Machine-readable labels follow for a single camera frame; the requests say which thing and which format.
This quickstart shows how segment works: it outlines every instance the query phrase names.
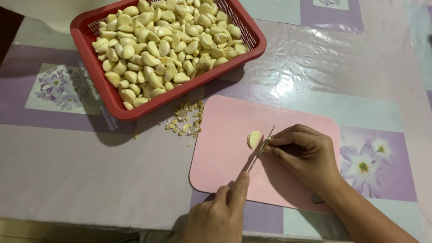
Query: forearm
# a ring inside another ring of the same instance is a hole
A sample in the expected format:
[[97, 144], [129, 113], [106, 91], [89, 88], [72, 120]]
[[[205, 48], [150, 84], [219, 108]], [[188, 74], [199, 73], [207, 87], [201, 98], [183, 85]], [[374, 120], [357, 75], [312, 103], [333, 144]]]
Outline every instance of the forearm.
[[343, 179], [322, 198], [339, 216], [355, 243], [418, 243]]

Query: fingernail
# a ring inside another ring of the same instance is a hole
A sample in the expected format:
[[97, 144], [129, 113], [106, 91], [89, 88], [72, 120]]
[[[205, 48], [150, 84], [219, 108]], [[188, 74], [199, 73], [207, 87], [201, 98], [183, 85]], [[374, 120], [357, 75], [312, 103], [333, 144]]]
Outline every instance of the fingernail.
[[271, 148], [270, 148], [270, 146], [265, 146], [264, 147], [264, 152], [266, 152], [266, 153], [270, 153], [271, 152]]

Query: hand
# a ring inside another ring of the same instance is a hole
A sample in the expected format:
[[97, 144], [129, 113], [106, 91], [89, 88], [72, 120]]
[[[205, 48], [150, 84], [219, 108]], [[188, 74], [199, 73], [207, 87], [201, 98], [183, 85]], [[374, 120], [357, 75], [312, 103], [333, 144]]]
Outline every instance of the hand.
[[275, 155], [321, 197], [342, 179], [329, 136], [296, 124], [273, 135], [264, 151]]
[[241, 243], [248, 186], [249, 174], [243, 172], [232, 193], [221, 186], [213, 201], [191, 208], [179, 243]]

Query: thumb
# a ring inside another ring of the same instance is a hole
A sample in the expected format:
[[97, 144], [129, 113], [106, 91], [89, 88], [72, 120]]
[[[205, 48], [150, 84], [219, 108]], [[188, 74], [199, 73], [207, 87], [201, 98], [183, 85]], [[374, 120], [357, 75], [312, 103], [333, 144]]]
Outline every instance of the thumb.
[[266, 145], [264, 147], [264, 152], [273, 154], [276, 156], [276, 158], [279, 159], [282, 164], [287, 166], [290, 170], [293, 170], [294, 168], [297, 168], [298, 164], [300, 163], [299, 159], [283, 150], [281, 150], [279, 147]]

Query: left hand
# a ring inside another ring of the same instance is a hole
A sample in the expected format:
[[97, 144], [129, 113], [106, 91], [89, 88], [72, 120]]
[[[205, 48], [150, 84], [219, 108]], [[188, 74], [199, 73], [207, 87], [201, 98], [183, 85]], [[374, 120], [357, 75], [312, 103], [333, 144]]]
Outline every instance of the left hand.
[[221, 186], [213, 201], [191, 208], [179, 243], [241, 243], [248, 186], [249, 174], [243, 172], [232, 192]]

